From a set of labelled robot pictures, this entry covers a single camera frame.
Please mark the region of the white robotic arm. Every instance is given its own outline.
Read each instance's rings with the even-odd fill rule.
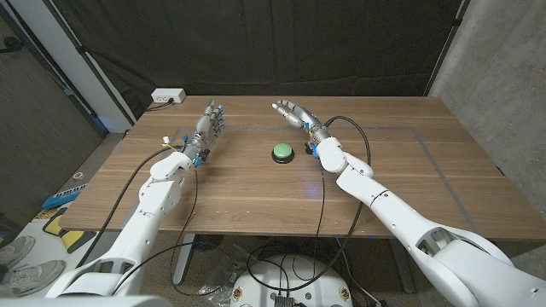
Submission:
[[[428,280],[455,306],[544,306],[546,281],[516,269],[483,237],[424,218],[372,178],[371,167],[345,153],[309,111],[290,101],[273,108],[311,137],[322,167],[340,176],[337,184],[362,201],[404,245]]]
[[[180,200],[184,174],[208,160],[210,148],[225,127],[224,121],[222,107],[215,108],[211,101],[183,150],[173,148],[174,153],[152,166],[150,178],[140,188],[138,207],[108,252],[66,272],[46,297],[138,294],[142,271],[139,269],[125,281],[124,277],[148,257],[161,221]]]

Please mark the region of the black backdrop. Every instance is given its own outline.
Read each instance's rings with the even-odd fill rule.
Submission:
[[[188,95],[421,96],[461,0],[55,0],[135,116]]]

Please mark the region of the gray wall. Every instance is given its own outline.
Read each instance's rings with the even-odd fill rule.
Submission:
[[[110,98],[89,66],[87,66],[82,55],[73,47],[70,39],[62,31],[61,26],[59,26],[44,2],[17,0],[10,1],[10,3],[15,7],[63,72],[70,78],[74,86],[78,88],[78,91],[98,114],[99,119],[108,130],[117,133],[130,129],[131,125],[127,119],[125,119],[112,98]],[[5,0],[0,0],[0,5],[3,5],[11,12]],[[119,103],[125,111],[135,120],[133,113],[121,97],[121,94],[113,87],[97,64],[96,69],[105,78],[110,90],[118,98]]]
[[[430,96],[546,218],[546,1],[472,0]]]

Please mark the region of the power strip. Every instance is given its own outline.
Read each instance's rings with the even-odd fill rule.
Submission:
[[[154,102],[165,103],[173,99],[175,103],[181,103],[186,98],[184,89],[155,89],[152,93]]]

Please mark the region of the yellow object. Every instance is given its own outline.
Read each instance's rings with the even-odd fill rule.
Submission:
[[[81,237],[84,236],[84,231],[68,231],[61,237],[62,243],[65,244],[65,247],[68,249],[74,243],[76,243]]]
[[[52,235],[59,235],[61,233],[61,226],[59,226],[59,220],[61,216],[55,217],[49,224],[45,227],[44,231]]]
[[[62,214],[67,210],[67,208],[60,209],[50,220],[47,222],[42,230],[48,234],[56,235],[61,238],[62,243],[65,245],[68,253],[73,253],[80,246],[85,244],[85,242],[93,239],[95,236],[94,231],[79,231],[61,228],[59,225],[59,220],[61,219]]]

